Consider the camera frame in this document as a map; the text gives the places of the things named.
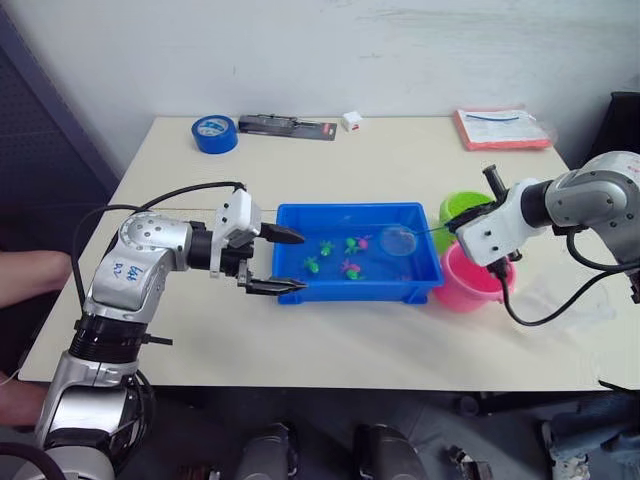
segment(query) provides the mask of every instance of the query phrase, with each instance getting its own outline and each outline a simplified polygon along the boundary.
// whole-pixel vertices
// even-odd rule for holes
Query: wire
[[[525,320],[522,320],[518,315],[516,315],[516,313],[513,311],[513,308],[511,307],[511,301],[509,299],[509,286],[507,284],[507,279],[504,278],[504,277],[498,277],[498,280],[500,281],[500,285],[502,286],[502,295],[504,297],[504,306],[507,309],[507,312],[509,312],[509,315],[511,316],[511,318],[513,318],[520,325],[524,325],[525,327],[538,327],[540,325],[544,325],[545,323],[550,322],[551,320],[555,319],[556,317],[558,317],[562,313],[564,313],[565,310],[567,310],[571,305],[573,305],[576,302],[576,300],[578,300],[578,298],[580,298],[595,283],[599,282],[603,278],[610,277],[611,275],[615,275],[617,273],[620,273],[620,272],[602,272],[602,273],[599,273],[595,277],[589,279],[584,285],[582,285],[582,287],[580,287],[578,289],[578,291],[576,293],[574,293],[571,296],[571,298],[569,298],[569,300],[567,300],[565,303],[563,303],[560,306],[560,308],[558,308],[555,312],[553,312],[551,315],[549,315],[547,317],[544,317],[544,318],[542,318],[540,320],[536,320],[535,322],[527,322]]]
[[[138,211],[140,207],[136,207],[135,205],[127,205],[127,204],[115,204],[115,205],[105,205],[100,208],[96,208],[95,210],[91,210],[87,213],[78,225],[76,226],[73,232],[73,240],[71,242],[71,270],[73,271],[73,280],[76,284],[76,290],[78,292],[78,300],[80,301],[80,308],[84,305],[84,301],[86,300],[86,294],[84,292],[84,285],[82,284],[82,274],[80,273],[80,265],[79,265],[79,257],[80,252],[78,251],[78,233],[80,233],[80,228],[84,223],[89,220],[94,215],[98,215],[99,213],[105,213],[112,210],[133,210]]]
[[[18,368],[9,377],[7,377],[6,380],[3,380],[2,383],[0,383],[0,387],[4,387],[7,383],[9,383],[11,380],[13,380],[16,377],[16,375],[18,375],[18,373],[20,373],[20,368]]]
[[[209,182],[209,183],[200,183],[197,185],[191,185],[189,187],[183,187],[183,188],[179,188],[177,190],[173,190],[171,192],[167,192],[163,195],[160,195],[159,197],[156,197],[150,201],[148,201],[147,203],[145,203],[144,205],[141,205],[139,207],[135,206],[135,205],[128,205],[128,204],[115,204],[115,205],[105,205],[103,207],[100,208],[96,208],[95,210],[92,210],[91,212],[87,213],[84,217],[82,217],[82,219],[80,220],[80,222],[78,223],[78,225],[75,228],[75,231],[73,232],[73,242],[71,244],[71,269],[73,271],[73,279],[75,281],[76,284],[76,290],[78,292],[78,300],[80,301],[80,308],[82,308],[82,306],[84,305],[84,302],[86,300],[86,294],[84,291],[84,285],[82,283],[82,276],[80,274],[80,267],[79,267],[79,256],[80,253],[78,252],[78,233],[80,231],[80,227],[91,217],[93,217],[94,215],[97,215],[99,213],[104,213],[104,212],[108,212],[108,211],[112,211],[112,210],[132,210],[135,213],[138,212],[143,212],[145,210],[149,210],[151,207],[157,205],[160,202],[163,202],[169,198],[172,197],[176,197],[178,195],[182,195],[183,193],[188,193],[188,192],[194,192],[196,190],[204,190],[207,188],[220,188],[220,187],[233,187],[234,189],[245,189],[245,186],[243,183],[241,182],[234,182],[234,181],[224,181],[224,182]],[[118,241],[118,232],[116,232],[112,239],[111,242],[109,243],[109,247],[107,247],[107,252],[111,251],[111,249],[115,246],[116,242]]]
[[[625,395],[631,395],[636,398],[638,398],[640,395],[639,392],[636,390],[630,390],[628,388],[620,387],[613,383],[605,382],[604,380],[598,380],[598,383],[604,388],[608,388],[609,390],[613,390],[614,392],[617,392],[617,393],[624,393]]]
[[[151,430],[153,422],[155,421],[155,418],[156,418],[156,412],[158,410],[157,401],[156,401],[156,394],[155,394],[155,391],[153,390],[153,387],[151,386],[151,382],[149,382],[149,380],[147,379],[145,374],[142,373],[142,370],[138,370],[136,372],[136,375],[138,376],[138,378],[142,382],[142,385],[144,386],[144,388],[146,390],[145,393],[149,397],[149,422],[148,422],[148,424],[149,424],[149,430]]]
[[[139,421],[140,425],[138,426],[138,430],[136,431],[135,438],[131,441],[131,443],[129,444],[129,448],[125,452],[124,457],[117,464],[114,464],[114,471],[116,473],[116,476],[120,475],[120,473],[122,473],[124,468],[129,464],[133,456],[142,446],[142,442],[146,438],[148,433],[148,424],[149,424],[149,418],[147,416],[148,409],[145,406],[146,404],[145,394],[142,390],[142,387],[140,385],[140,381],[138,380],[137,375],[138,373],[136,372],[133,378],[131,379],[133,386],[136,390],[136,396],[138,397],[138,419],[134,420],[133,422],[135,423],[136,421]]]
[[[160,202],[164,202],[172,197],[177,197],[178,195],[182,195],[183,193],[195,192],[196,190],[205,190],[207,188],[220,188],[220,187],[233,187],[235,190],[245,190],[246,187],[243,183],[233,182],[233,181],[224,181],[224,182],[210,182],[210,183],[199,183],[197,185],[191,185],[190,187],[183,187],[177,190],[173,190],[171,192],[167,192],[159,197],[154,198],[153,200],[148,201],[144,205],[140,207],[141,210],[149,210],[151,207],[156,206]]]
[[[448,228],[443,225],[441,227],[430,228],[429,230],[419,230],[417,232],[411,232],[410,230],[409,231],[417,236],[417,235],[424,235],[426,233],[431,233],[431,232],[435,232],[437,230],[445,230],[445,229],[448,229]]]
[[[582,265],[593,268],[594,270],[601,270],[603,272],[626,272],[627,270],[633,270],[635,268],[640,268],[640,260],[637,262],[628,262],[621,263],[620,265],[604,265],[602,263],[596,263],[588,258],[582,256],[578,249],[576,248],[575,236],[577,230],[572,230],[567,233],[567,250],[569,250],[569,254]]]
[[[0,443],[0,455],[18,457],[33,463],[46,480],[65,480],[58,464],[46,452],[22,443]]]

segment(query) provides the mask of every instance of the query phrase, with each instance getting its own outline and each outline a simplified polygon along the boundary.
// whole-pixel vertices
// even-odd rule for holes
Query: book
[[[525,110],[458,109],[453,118],[468,150],[547,148],[552,145],[549,135]]]

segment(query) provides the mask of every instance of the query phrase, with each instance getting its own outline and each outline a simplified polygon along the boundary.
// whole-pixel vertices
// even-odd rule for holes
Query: tape roll
[[[225,153],[238,144],[233,120],[223,115],[202,117],[193,124],[191,133],[198,148],[205,153]]]

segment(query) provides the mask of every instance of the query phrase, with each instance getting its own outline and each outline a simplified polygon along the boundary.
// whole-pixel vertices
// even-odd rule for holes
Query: white table
[[[236,149],[222,156],[197,151],[194,120],[156,119],[112,203],[140,204],[182,186],[232,179],[247,183],[266,221],[275,219],[279,204],[304,202],[418,201],[434,218],[452,191],[490,193],[481,170],[492,163],[506,185],[566,170],[553,149],[467,152],[449,118],[370,119],[356,134],[338,132],[335,142],[241,135]],[[168,215],[211,225],[213,209],[229,193],[197,192],[162,207]],[[124,215],[105,215],[93,235],[81,259],[87,285]],[[585,254],[611,262],[597,237],[587,236],[579,245]],[[519,289],[542,272],[573,285],[574,273],[583,270],[566,260],[563,240],[550,232],[522,251]],[[256,274],[270,274],[271,255],[272,246],[258,241],[251,263]],[[545,391],[598,389],[601,378],[639,388],[640,308],[629,299],[624,275],[602,284],[616,317],[565,331],[520,327],[497,303],[467,315],[450,313],[436,300],[426,306],[279,306],[273,298],[244,294],[232,279],[173,273],[149,331],[175,345],[144,346],[141,368],[157,385]],[[70,281],[21,379],[52,378],[79,313]]]

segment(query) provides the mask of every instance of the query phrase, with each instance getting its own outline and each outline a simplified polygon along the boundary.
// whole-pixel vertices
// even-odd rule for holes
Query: pink toy fish
[[[359,273],[361,268],[360,265],[356,265],[355,263],[350,263],[347,258],[344,262],[342,262],[342,267],[340,269],[341,272],[346,272],[347,270],[352,270],[356,273]]]
[[[367,248],[369,248],[369,240],[371,240],[373,238],[373,235],[365,235],[364,237],[356,237],[356,240],[358,241],[358,247],[361,250],[366,250]]]

